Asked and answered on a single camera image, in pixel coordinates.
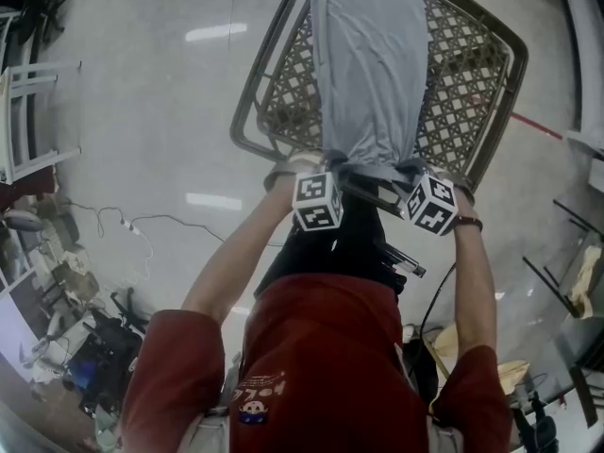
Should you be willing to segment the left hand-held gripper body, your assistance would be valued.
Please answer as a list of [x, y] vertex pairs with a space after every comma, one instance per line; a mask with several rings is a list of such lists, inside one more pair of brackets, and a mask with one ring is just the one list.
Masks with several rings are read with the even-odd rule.
[[286, 161], [276, 163], [264, 179], [265, 190], [269, 192], [281, 176], [295, 178], [292, 208], [305, 232], [335, 229], [341, 225], [344, 216], [341, 192], [322, 153], [298, 152]]

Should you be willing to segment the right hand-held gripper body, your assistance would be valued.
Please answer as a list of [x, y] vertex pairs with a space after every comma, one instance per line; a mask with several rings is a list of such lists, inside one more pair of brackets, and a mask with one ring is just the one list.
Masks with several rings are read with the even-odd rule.
[[474, 196], [463, 176], [432, 167], [419, 179], [403, 208], [403, 218], [416, 227], [443, 236], [459, 213], [454, 190], [462, 191], [471, 204]]

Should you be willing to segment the grey cloth garment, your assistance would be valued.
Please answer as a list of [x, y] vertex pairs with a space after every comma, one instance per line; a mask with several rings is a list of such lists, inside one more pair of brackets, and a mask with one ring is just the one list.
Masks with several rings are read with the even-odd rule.
[[424, 0], [310, 0], [323, 147], [394, 181], [414, 152], [428, 74]]

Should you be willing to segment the person's right forearm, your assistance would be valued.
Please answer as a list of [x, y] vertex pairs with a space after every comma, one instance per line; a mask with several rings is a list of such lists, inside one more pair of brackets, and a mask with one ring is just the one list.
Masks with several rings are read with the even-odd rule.
[[479, 346], [496, 349], [495, 284], [481, 232], [454, 229], [456, 251], [455, 326], [458, 356]]

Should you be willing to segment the person's left forearm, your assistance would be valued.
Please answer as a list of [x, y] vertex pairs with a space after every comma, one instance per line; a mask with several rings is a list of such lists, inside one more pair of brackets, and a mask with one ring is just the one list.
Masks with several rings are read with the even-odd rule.
[[181, 308], [221, 325], [243, 295], [275, 230], [292, 210], [295, 177], [280, 176], [250, 215], [219, 246]]

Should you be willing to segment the black waist device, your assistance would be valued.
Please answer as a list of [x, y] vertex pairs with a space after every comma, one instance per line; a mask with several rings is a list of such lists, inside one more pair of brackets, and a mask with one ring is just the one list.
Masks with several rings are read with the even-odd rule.
[[377, 242], [377, 250], [390, 266], [402, 268], [420, 278], [424, 277], [426, 269], [417, 260], [397, 248], [385, 242]]

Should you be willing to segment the dark lattice glass-top table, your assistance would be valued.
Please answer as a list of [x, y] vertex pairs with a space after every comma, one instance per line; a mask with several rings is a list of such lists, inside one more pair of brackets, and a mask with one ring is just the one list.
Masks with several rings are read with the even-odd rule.
[[343, 193], [393, 215], [432, 167], [480, 183], [509, 121], [528, 63], [523, 41], [473, 0], [424, 0], [428, 74], [414, 152], [401, 179], [365, 176], [323, 147], [310, 0], [282, 0], [230, 127], [241, 149], [272, 161], [324, 153]]

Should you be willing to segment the green chair with black legs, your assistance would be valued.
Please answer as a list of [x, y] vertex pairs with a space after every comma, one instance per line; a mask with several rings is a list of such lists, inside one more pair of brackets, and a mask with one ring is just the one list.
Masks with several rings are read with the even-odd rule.
[[541, 284], [552, 293], [567, 313], [578, 319], [577, 312], [570, 303], [570, 290], [579, 271], [579, 260], [589, 245], [599, 245], [602, 248], [601, 261], [594, 270], [590, 284], [589, 298], [593, 306], [594, 316], [587, 319], [604, 320], [604, 226], [596, 226], [587, 218], [555, 199], [553, 206], [561, 210], [566, 221], [574, 229], [570, 243], [554, 253], [548, 261], [536, 262], [524, 256], [522, 262], [537, 277]]

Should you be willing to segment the person's red shirt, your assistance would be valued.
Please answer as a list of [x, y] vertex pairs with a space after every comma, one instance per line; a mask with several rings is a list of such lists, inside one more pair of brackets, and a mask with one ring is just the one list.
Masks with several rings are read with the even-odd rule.
[[[428, 422], [461, 435], [463, 453], [509, 453], [512, 415], [496, 355], [465, 353], [433, 406], [403, 373], [400, 314], [375, 282], [284, 277], [250, 315], [228, 398], [230, 453], [428, 453]], [[218, 323], [186, 310], [154, 315], [122, 413], [126, 453], [177, 453], [219, 403]]]

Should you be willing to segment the beige cloth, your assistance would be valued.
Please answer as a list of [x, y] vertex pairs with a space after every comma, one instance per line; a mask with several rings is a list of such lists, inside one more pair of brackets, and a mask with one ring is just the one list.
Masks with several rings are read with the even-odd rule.
[[579, 271], [570, 290], [570, 303], [577, 312], [579, 319], [594, 316], [593, 306], [589, 298], [590, 284], [597, 264], [601, 261], [602, 248], [599, 245], [589, 245], [579, 260]]

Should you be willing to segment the black office chair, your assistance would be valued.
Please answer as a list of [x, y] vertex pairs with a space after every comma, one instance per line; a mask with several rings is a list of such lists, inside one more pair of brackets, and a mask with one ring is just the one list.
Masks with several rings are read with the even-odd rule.
[[116, 292], [110, 295], [110, 299], [119, 311], [118, 317], [109, 317], [99, 309], [92, 309], [95, 335], [129, 374], [134, 372], [146, 327], [149, 324], [148, 319], [142, 318], [134, 311], [133, 295], [134, 289], [129, 287], [126, 290], [126, 306], [119, 302]]

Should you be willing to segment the white wall shelving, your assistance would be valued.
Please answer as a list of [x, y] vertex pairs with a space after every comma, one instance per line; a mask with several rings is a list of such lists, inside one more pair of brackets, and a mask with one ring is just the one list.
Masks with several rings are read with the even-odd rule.
[[604, 0], [564, 0], [579, 67], [579, 128], [567, 133], [604, 157]]

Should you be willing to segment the white desk frame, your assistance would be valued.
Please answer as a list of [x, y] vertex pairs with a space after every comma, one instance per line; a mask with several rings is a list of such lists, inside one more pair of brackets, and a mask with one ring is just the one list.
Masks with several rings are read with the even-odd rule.
[[38, 171], [77, 157], [78, 146], [59, 152], [51, 149], [32, 158], [27, 123], [28, 98], [54, 90], [59, 71], [80, 70], [82, 61], [38, 62], [8, 66], [0, 75], [0, 183], [12, 185]]

